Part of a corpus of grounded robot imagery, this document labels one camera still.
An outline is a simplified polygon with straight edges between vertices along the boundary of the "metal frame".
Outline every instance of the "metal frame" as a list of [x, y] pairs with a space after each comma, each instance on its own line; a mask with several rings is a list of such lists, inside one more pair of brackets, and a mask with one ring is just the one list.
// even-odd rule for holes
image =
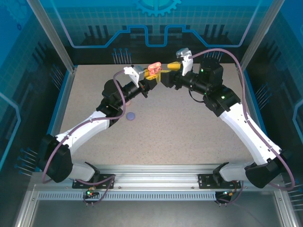
[[[198, 174], [212, 174], [217, 165], [101, 165], [96, 166], [103, 174], [115, 174], [115, 185], [111, 191], [206, 191], [219, 192], [225, 189], [199, 189]], [[41, 182], [42, 173], [33, 173], [28, 190], [37, 191], [82, 191], [72, 189], [72, 180], [61, 183]], [[281, 184], [281, 178], [274, 180]], [[256, 188], [250, 182], [244, 183], [244, 191], [275, 191], [277, 189], [266, 186], [263, 189]]]
[[288, 193], [281, 190], [275, 191], [275, 197], [283, 225], [285, 227], [302, 226], [295, 215]]
[[74, 65], [66, 52], [55, 28], [53, 27], [49, 17], [47, 16], [46, 11], [44, 10], [43, 6], [41, 5], [39, 0], [27, 0], [28, 4], [30, 5], [32, 11], [34, 12], [35, 16], [37, 17], [40, 25], [42, 26], [43, 30], [45, 31], [47, 37], [53, 44], [55, 50], [57, 51], [59, 57], [63, 61], [66, 69], [69, 72], [73, 72]]
[[29, 227], [33, 219], [39, 192], [27, 191], [15, 227]]
[[[107, 200], [147, 200], [144, 198], [123, 199], [125, 194], [182, 194], [180, 200], [214, 200], [212, 197], [203, 199], [199, 195], [210, 195], [224, 189], [199, 189], [198, 174], [210, 174], [218, 165], [100, 165], [96, 166], [104, 174], [116, 174], [114, 188], [110, 190]], [[38, 200], [66, 200], [80, 201], [80, 193], [84, 190], [72, 189], [72, 179], [61, 183], [41, 182], [42, 173], [33, 173], [26, 192], [21, 211], [15, 227], [29, 227]], [[282, 176], [278, 176], [274, 183], [282, 185]], [[277, 201], [277, 210], [281, 216], [281, 224], [285, 227], [298, 227], [299, 223], [294, 214], [287, 192], [282, 192], [271, 186], [263, 189], [256, 188], [249, 182], [244, 183], [244, 192], [273, 192]]]
[[285, 0], [273, 0], [272, 4], [268, 8], [266, 15], [264, 16], [258, 30], [256, 31], [255, 36], [253, 37], [250, 45], [247, 48], [240, 64], [241, 68], [244, 71], [248, 66], [248, 63], [252, 59], [253, 55], [255, 54], [257, 48], [259, 47], [261, 41], [263, 40], [264, 36], [266, 35], [269, 27], [273, 23], [276, 15], [280, 11]]
[[71, 94], [71, 87], [74, 82], [76, 72], [77, 68], [74, 68], [74, 71], [69, 72], [69, 74], [65, 76], [66, 78], [64, 78], [47, 134], [55, 136], [60, 133], [60, 128], [63, 122], [68, 99]]

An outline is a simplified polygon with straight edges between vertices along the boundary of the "speckled table surface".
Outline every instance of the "speckled table surface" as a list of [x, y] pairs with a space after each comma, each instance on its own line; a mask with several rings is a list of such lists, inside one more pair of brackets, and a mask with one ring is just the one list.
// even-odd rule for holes
[[[234, 64], [222, 64], [223, 83], [241, 97], [241, 85]], [[107, 80], [124, 65], [80, 65], [72, 85], [61, 132], [86, 119], [102, 100]], [[130, 82], [120, 75], [123, 86]], [[196, 99], [202, 96], [193, 94]], [[204, 104], [192, 100], [186, 88], [178, 91], [161, 83], [145, 99], [131, 101], [126, 116], [82, 145], [74, 159], [95, 165], [180, 165], [214, 164], [252, 160], [237, 135]]]

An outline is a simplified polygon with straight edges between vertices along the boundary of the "metal base plate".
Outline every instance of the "metal base plate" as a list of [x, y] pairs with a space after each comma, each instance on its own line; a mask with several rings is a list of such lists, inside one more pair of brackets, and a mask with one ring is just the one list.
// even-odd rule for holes
[[[105, 180], [106, 178], [109, 178], [109, 177], [111, 177], [111, 176], [113, 176], [113, 175], [114, 175], [114, 174], [100, 174], [98, 182], [99, 182], [99, 181], [103, 181], [103, 180]], [[109, 185], [110, 182], [111, 182], [111, 181], [108, 180], [108, 181], [106, 181], [106, 182], [104, 182], [104, 183], [98, 184], [96, 188], [97, 188], [97, 189], [106, 189], [106, 188], [108, 187], [108, 185]], [[113, 181], [113, 183], [112, 183], [112, 185], [109, 187], [109, 189], [113, 189], [113, 188], [114, 188], [114, 182], [115, 182], [115, 181]], [[80, 182], [78, 182], [78, 181], [73, 181], [73, 182], [72, 182], [72, 188], [73, 188], [73, 189], [88, 189], [88, 188], [90, 188], [90, 187], [91, 187], [91, 185], [82, 184], [82, 183], [80, 183]]]
[[[213, 179], [213, 174], [198, 174], [199, 189], [234, 189], [233, 182], [224, 182], [219, 187]], [[237, 183], [237, 189], [241, 188], [240, 182]]]

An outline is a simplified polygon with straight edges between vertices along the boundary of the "metal pin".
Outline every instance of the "metal pin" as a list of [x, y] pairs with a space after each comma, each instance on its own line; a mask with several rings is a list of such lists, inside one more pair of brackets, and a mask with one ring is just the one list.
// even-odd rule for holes
[[33, 167], [29, 166], [29, 165], [26, 165], [24, 162], [21, 163], [21, 166], [28, 167], [28, 168], [31, 168], [31, 169], [35, 170], [35, 168], [33, 168]]
[[290, 202], [297, 202], [297, 201], [302, 201], [302, 200], [290, 200]]
[[302, 189], [302, 188], [299, 188], [299, 190], [288, 192], [288, 194], [289, 194], [289, 193], [293, 193], [293, 192], [303, 192], [303, 189]]
[[299, 187], [299, 186], [302, 186], [302, 185], [303, 185], [303, 184], [299, 184], [299, 185], [295, 186], [295, 188], [296, 188], [296, 187]]
[[265, 85], [262, 84], [262, 85], [260, 86], [260, 88], [256, 91], [256, 93], [258, 93], [264, 86], [265, 86]]
[[303, 196], [303, 194], [300, 194], [300, 195], [292, 195], [292, 196], [289, 196], [289, 197], [292, 198], [292, 197], [298, 197], [298, 196]]
[[24, 174], [24, 175], [26, 175], [26, 176], [30, 176], [30, 177], [32, 177], [32, 175], [30, 175], [30, 174], [26, 174], [26, 173], [23, 173], [22, 172], [22, 170], [19, 170], [19, 172], [18, 172], [19, 174]]
[[62, 77], [60, 76], [60, 74], [56, 73], [55, 70], [53, 68], [51, 68], [53, 74], [58, 78], [58, 80], [62, 83], [63, 82], [63, 79]]
[[34, 158], [36, 158], [36, 156], [35, 156], [35, 155], [32, 155], [32, 154], [30, 154], [30, 153], [26, 152], [25, 150], [23, 150], [23, 148], [21, 148], [21, 149], [20, 149], [20, 151], [21, 151], [21, 152], [24, 152], [24, 153], [26, 153], [26, 154], [28, 154], [28, 155], [30, 155], [30, 156], [32, 156], [32, 157], [34, 157]]
[[117, 53], [118, 57], [119, 57], [119, 62], [121, 64], [121, 58], [120, 58], [120, 53]]
[[263, 98], [257, 100], [258, 105], [260, 105], [266, 98], [268, 98], [267, 94]]
[[265, 98], [265, 99], [263, 99], [261, 102], [259, 102], [259, 104], [258, 104], [259, 108], [260, 108], [263, 104], [267, 104], [267, 101], [269, 101], [269, 100], [268, 100], [268, 97]]
[[15, 167], [16, 169], [17, 169], [17, 168], [23, 169], [23, 170], [29, 171], [29, 172], [31, 172], [31, 173], [33, 172], [33, 171], [28, 170], [28, 169], [22, 168], [22, 167], [18, 166], [17, 164], [15, 164], [14, 167]]
[[259, 101], [261, 100], [261, 98], [262, 98], [263, 96], [265, 96], [265, 95], [267, 95], [267, 91], [264, 92], [263, 95], [261, 95], [261, 96], [259, 96], [259, 97], [257, 98], [257, 102], [259, 102]]
[[221, 61], [221, 58], [222, 58], [223, 54], [224, 54], [224, 53], [221, 53], [221, 55], [220, 55], [220, 59], [219, 59], [219, 62]]
[[54, 66], [55, 66], [55, 69], [57, 70], [57, 72], [62, 76], [62, 78], [64, 78], [64, 75], [63, 75], [62, 72], [59, 70], [58, 66], [56, 66], [55, 64], [54, 64]]
[[116, 60], [117, 60], [117, 64], [118, 64], [118, 58], [117, 58], [117, 53], [116, 53], [116, 48], [114, 48], [114, 52], [115, 52], [115, 56], [116, 56]]
[[129, 61], [130, 61], [130, 63], [132, 63], [132, 54], [128, 53], [128, 55], [129, 55]]
[[125, 58], [125, 53], [123, 53], [123, 56], [124, 56], [124, 64], [127, 64], [126, 63], [126, 58]]
[[298, 179], [295, 179], [294, 182], [295, 182], [295, 183], [299, 183], [299, 180], [298, 180]]
[[269, 100], [260, 108], [260, 110], [262, 110], [263, 107], [266, 106], [266, 104], [268, 104], [268, 103], [269, 103]]
[[60, 88], [58, 87], [58, 85], [55, 83], [54, 80], [52, 80], [53, 84], [56, 86], [56, 88], [58, 88], [58, 90], [60, 91]]
[[34, 154], [38, 154], [37, 152], [34, 152], [33, 150], [31, 150], [31, 148], [27, 148], [27, 151], [31, 151], [31, 152], [33, 152]]
[[267, 89], [260, 91], [257, 95], [256, 95], [256, 99], [260, 99], [262, 97], [262, 95], [266, 94]]
[[29, 162], [29, 161], [27, 161], [27, 160], [21, 158], [20, 156], [17, 157], [17, 160], [22, 160], [22, 161], [27, 162], [27, 163], [29, 163], [29, 164], [31, 164], [31, 165], [35, 165], [34, 163]]
[[113, 59], [114, 59], [114, 63], [116, 65], [116, 61], [115, 61], [115, 53], [112, 53]]
[[128, 60], [128, 54], [127, 54], [127, 51], [128, 49], [127, 48], [124, 48], [125, 52], [126, 52], [126, 57], [127, 57], [127, 64], [129, 63], [129, 60]]
[[53, 84], [55, 84], [55, 86], [60, 90], [60, 84], [58, 81], [53, 79]]
[[60, 81], [58, 80], [58, 78], [56, 77], [56, 75], [49, 73], [49, 75], [51, 76], [51, 78], [53, 78], [53, 80], [55, 82], [57, 82], [58, 85], [60, 85]]
[[25, 159], [29, 159], [29, 160], [32, 160], [32, 161], [36, 162], [36, 160], [34, 160], [34, 159], [30, 158], [30, 157], [29, 157], [29, 156], [27, 156], [27, 155], [24, 155], [24, 157], [25, 157]]
[[119, 51], [120, 51], [121, 58], [122, 58], [122, 61], [123, 61], [122, 48], [119, 48]]
[[271, 97], [271, 95], [268, 95], [265, 99], [263, 99], [262, 101], [260, 101], [259, 102], [259, 106], [262, 105], [263, 103], [265, 103], [270, 97]]
[[258, 90], [256, 93], [255, 93], [255, 96], [257, 96], [257, 95], [259, 95], [260, 94], [260, 92], [264, 89], [264, 88], [266, 88], [266, 85], [264, 85], [263, 87], [262, 87], [262, 89], [260, 90]]

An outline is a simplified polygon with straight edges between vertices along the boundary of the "pink object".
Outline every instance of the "pink object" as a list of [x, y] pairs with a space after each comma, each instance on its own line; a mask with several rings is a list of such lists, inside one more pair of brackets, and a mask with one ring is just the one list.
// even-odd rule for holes
[[161, 62], [156, 62], [154, 64], [151, 64], [148, 66], [148, 71], [150, 72], [150, 75], [158, 73], [161, 69]]

